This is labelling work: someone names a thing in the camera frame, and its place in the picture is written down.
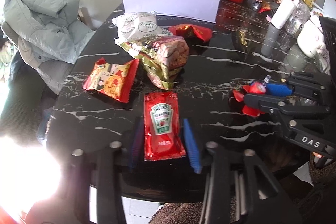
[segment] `metal screw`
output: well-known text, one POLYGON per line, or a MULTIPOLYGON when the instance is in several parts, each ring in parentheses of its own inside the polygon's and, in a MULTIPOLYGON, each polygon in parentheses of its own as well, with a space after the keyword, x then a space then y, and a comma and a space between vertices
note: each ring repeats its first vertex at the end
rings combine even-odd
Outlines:
POLYGON ((84 151, 82 149, 76 149, 72 152, 73 156, 79 157, 84 154, 84 151))
POLYGON ((119 148, 119 147, 121 147, 121 142, 110 143, 110 148, 119 148))
POLYGON ((291 127, 296 126, 296 121, 295 121, 295 120, 290 120, 290 121, 289 121, 289 125, 290 125, 291 127))
POLYGON ((254 152, 254 150, 252 150, 252 149, 246 149, 246 150, 244 151, 244 155, 245 155, 245 156, 248 156, 248 157, 252 157, 252 156, 255 155, 255 152, 254 152))
POLYGON ((206 146, 207 148, 216 148, 216 147, 218 146, 218 143, 216 143, 216 142, 207 142, 207 143, 205 144, 205 146, 206 146))

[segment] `red snack wrapper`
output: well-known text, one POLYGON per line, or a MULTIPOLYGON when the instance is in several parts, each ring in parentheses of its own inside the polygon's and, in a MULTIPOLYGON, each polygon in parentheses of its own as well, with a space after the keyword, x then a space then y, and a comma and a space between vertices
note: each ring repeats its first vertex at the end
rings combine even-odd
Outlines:
POLYGON ((212 37, 212 30, 209 28, 192 25, 192 24, 180 24, 176 26, 171 26, 168 28, 173 35, 178 35, 183 38, 188 37, 198 37, 204 42, 208 42, 212 37))
POLYGON ((128 103, 139 60, 134 59, 124 65, 106 63, 99 59, 83 85, 85 90, 97 90, 122 103, 128 103))
POLYGON ((145 160, 167 160, 185 156, 179 138, 177 94, 157 92, 144 97, 145 160))

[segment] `label sticker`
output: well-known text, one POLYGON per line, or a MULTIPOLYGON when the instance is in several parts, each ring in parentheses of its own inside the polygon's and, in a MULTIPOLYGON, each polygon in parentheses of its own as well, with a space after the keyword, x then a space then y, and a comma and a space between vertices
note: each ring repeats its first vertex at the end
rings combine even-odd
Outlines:
POLYGON ((171 124, 174 110, 171 105, 161 103, 152 107, 150 112, 156 135, 172 132, 171 124))

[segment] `white paper roll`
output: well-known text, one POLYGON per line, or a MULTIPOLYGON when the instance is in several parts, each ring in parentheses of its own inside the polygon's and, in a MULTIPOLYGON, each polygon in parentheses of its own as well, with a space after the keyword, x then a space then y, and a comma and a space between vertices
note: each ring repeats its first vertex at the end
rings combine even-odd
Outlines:
POLYGON ((296 5, 291 0, 282 0, 279 8, 272 17, 271 23, 280 30, 286 23, 287 19, 289 19, 295 7, 296 5))

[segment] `black marble table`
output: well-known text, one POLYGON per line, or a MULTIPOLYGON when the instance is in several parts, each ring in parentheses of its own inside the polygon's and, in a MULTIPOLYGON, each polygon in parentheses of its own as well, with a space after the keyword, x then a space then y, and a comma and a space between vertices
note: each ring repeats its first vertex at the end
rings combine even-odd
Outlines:
MULTIPOLYGON (((61 163, 82 149, 92 158, 111 141, 130 143, 137 117, 143 116, 143 95, 158 89, 143 69, 138 70, 130 102, 119 103, 82 89, 95 61, 124 64, 132 58, 115 45, 117 28, 111 18, 124 13, 122 5, 95 33, 77 60, 54 107, 47 132, 47 149, 61 163)), ((232 101, 232 89, 271 75, 279 81, 292 71, 316 71, 295 39, 277 30, 265 16, 221 1, 216 24, 158 16, 164 28, 181 23, 209 27, 207 44, 190 45, 190 56, 177 78, 180 117, 191 117, 204 141, 235 150, 263 151, 266 140, 279 130, 269 114, 255 119, 243 115, 232 101)), ((124 195, 160 202, 192 202, 203 198, 205 176, 195 175, 187 159, 144 162, 140 170, 121 174, 124 195)))

